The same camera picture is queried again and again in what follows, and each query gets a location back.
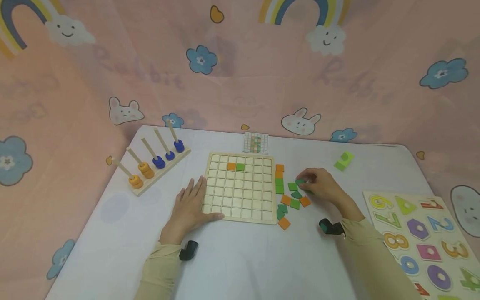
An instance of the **wooden grid board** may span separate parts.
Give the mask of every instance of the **wooden grid board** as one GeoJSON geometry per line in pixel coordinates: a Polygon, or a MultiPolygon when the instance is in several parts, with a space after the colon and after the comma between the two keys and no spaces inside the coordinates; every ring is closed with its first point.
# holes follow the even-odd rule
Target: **wooden grid board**
{"type": "Polygon", "coordinates": [[[425,299],[480,299],[480,264],[440,197],[363,192],[375,228],[425,299]]]}
{"type": "Polygon", "coordinates": [[[210,152],[202,212],[221,212],[224,220],[275,225],[274,167],[272,156],[210,152]],[[235,170],[229,170],[233,164],[235,170]]]}

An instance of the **orange tile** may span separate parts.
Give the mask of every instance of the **orange tile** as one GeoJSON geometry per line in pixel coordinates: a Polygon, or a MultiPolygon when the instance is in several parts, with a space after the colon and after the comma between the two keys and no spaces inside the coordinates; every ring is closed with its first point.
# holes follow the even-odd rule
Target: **orange tile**
{"type": "Polygon", "coordinates": [[[307,196],[303,196],[299,199],[300,203],[303,205],[303,207],[307,207],[309,206],[310,204],[312,204],[310,202],[310,199],[307,198],[307,196]]]}
{"type": "Polygon", "coordinates": [[[288,197],[287,195],[282,196],[281,203],[285,204],[286,206],[290,206],[290,202],[292,202],[292,198],[288,197]]]}
{"type": "Polygon", "coordinates": [[[287,220],[287,218],[283,217],[278,224],[283,230],[287,230],[287,228],[290,226],[290,222],[287,220]]]}

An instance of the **rainbow print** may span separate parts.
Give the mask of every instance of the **rainbow print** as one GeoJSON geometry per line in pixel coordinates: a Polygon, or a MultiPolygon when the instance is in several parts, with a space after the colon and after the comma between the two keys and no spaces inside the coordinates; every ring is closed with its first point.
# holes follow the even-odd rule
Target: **rainbow print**
{"type": "Polygon", "coordinates": [[[10,60],[27,48],[12,19],[13,9],[19,5],[30,8],[43,24],[52,17],[65,14],[59,0],[0,0],[0,52],[10,60]]]}
{"type": "MultiPolygon", "coordinates": [[[[351,0],[314,0],[320,11],[318,17],[318,25],[328,27],[330,25],[342,25],[350,8],[351,0]]],[[[260,15],[259,23],[265,24],[282,24],[283,16],[288,7],[295,0],[264,0],[260,15]]]]}

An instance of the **purple hexagon piece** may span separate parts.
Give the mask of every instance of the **purple hexagon piece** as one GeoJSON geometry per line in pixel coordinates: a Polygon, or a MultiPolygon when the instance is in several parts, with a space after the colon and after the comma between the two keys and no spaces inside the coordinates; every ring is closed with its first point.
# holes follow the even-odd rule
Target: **purple hexagon piece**
{"type": "Polygon", "coordinates": [[[420,240],[426,240],[430,233],[428,233],[427,227],[422,222],[417,219],[411,219],[407,222],[407,227],[410,230],[410,233],[419,238],[420,240]]]}

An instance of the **shape puzzle piece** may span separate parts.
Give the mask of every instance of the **shape puzzle piece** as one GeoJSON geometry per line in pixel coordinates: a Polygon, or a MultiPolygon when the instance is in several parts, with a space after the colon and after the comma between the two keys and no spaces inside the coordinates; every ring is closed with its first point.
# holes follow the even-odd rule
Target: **shape puzzle piece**
{"type": "Polygon", "coordinates": [[[455,296],[438,296],[438,300],[461,300],[461,299],[455,296]]]}
{"type": "Polygon", "coordinates": [[[280,209],[282,212],[284,212],[285,214],[288,214],[288,208],[285,204],[279,204],[278,205],[278,209],[280,209]]]}
{"type": "Polygon", "coordinates": [[[290,206],[291,201],[292,201],[292,198],[288,197],[287,195],[283,195],[282,196],[282,201],[280,201],[280,202],[285,204],[285,205],[290,206]]]}
{"type": "Polygon", "coordinates": [[[282,210],[281,210],[280,208],[278,208],[278,209],[276,210],[276,218],[277,218],[277,220],[280,221],[283,217],[285,217],[285,213],[282,212],[282,210]]]}
{"type": "Polygon", "coordinates": [[[428,233],[425,224],[418,221],[417,219],[410,219],[407,222],[407,227],[410,230],[410,233],[420,240],[426,240],[430,236],[430,233],[428,233]]]}
{"type": "Polygon", "coordinates": [[[410,276],[415,276],[420,272],[420,266],[417,261],[408,255],[400,257],[400,266],[402,267],[403,272],[410,276]]]}
{"type": "Polygon", "coordinates": [[[440,253],[438,253],[437,247],[433,245],[417,244],[417,250],[420,254],[420,257],[425,261],[442,261],[440,253]]]}
{"type": "Polygon", "coordinates": [[[300,201],[296,199],[292,199],[292,201],[290,202],[290,207],[295,209],[300,209],[300,201]]]}
{"type": "Polygon", "coordinates": [[[469,270],[465,268],[460,268],[462,275],[465,280],[460,280],[460,283],[464,288],[469,288],[472,291],[477,291],[480,289],[480,277],[476,276],[469,270]]]}
{"type": "Polygon", "coordinates": [[[441,245],[442,245],[442,248],[444,249],[445,253],[447,253],[447,255],[450,256],[450,257],[453,257],[453,258],[457,258],[457,257],[468,258],[470,256],[467,248],[460,241],[456,242],[455,244],[449,244],[446,241],[442,240],[441,245]]]}
{"type": "Polygon", "coordinates": [[[297,199],[300,199],[302,197],[302,195],[300,194],[299,191],[295,191],[292,193],[292,197],[293,198],[297,198],[297,199]]]}
{"type": "Polygon", "coordinates": [[[431,283],[442,291],[449,291],[452,288],[453,282],[448,273],[437,265],[429,265],[427,267],[427,276],[431,283]]]}
{"type": "Polygon", "coordinates": [[[287,230],[287,228],[290,226],[290,222],[287,220],[287,218],[283,217],[278,224],[283,230],[287,230]]]}
{"type": "Polygon", "coordinates": [[[440,232],[441,230],[437,227],[439,226],[440,228],[452,232],[454,231],[454,226],[452,221],[450,221],[448,218],[444,217],[443,221],[437,220],[432,216],[427,216],[427,219],[430,221],[430,225],[433,228],[433,231],[440,232]]]}
{"type": "Polygon", "coordinates": [[[342,154],[341,158],[342,159],[339,159],[336,161],[334,166],[343,172],[348,167],[348,165],[352,162],[354,155],[348,151],[345,151],[342,154]]]}
{"type": "Polygon", "coordinates": [[[312,204],[310,202],[310,199],[307,198],[307,196],[303,196],[300,198],[300,203],[302,204],[303,207],[307,207],[309,206],[310,204],[312,204]]]}
{"type": "Polygon", "coordinates": [[[443,209],[444,207],[438,204],[435,200],[430,200],[430,202],[420,203],[423,208],[433,208],[433,209],[443,209]]]}
{"type": "Polygon", "coordinates": [[[277,186],[275,187],[275,192],[276,192],[277,194],[284,194],[284,193],[285,193],[285,190],[283,189],[283,185],[277,185],[277,186]]]}
{"type": "Polygon", "coordinates": [[[420,283],[418,282],[414,282],[413,283],[415,285],[415,287],[417,288],[417,292],[422,295],[422,296],[430,296],[430,293],[427,292],[422,286],[420,283]]]}
{"type": "Polygon", "coordinates": [[[380,213],[373,212],[373,216],[380,222],[384,222],[385,224],[391,225],[397,229],[402,229],[402,224],[400,223],[400,220],[398,220],[396,213],[389,212],[388,216],[384,216],[380,213]]]}
{"type": "Polygon", "coordinates": [[[417,209],[417,206],[410,201],[407,201],[403,198],[395,196],[396,203],[398,204],[398,208],[403,213],[404,216],[412,213],[414,210],[417,209]]]}
{"type": "Polygon", "coordinates": [[[294,183],[294,182],[289,182],[289,183],[288,183],[288,189],[289,189],[290,191],[298,191],[298,190],[299,190],[297,184],[294,183]]]}
{"type": "Polygon", "coordinates": [[[370,196],[370,203],[376,209],[393,208],[393,203],[379,195],[370,196]]]}

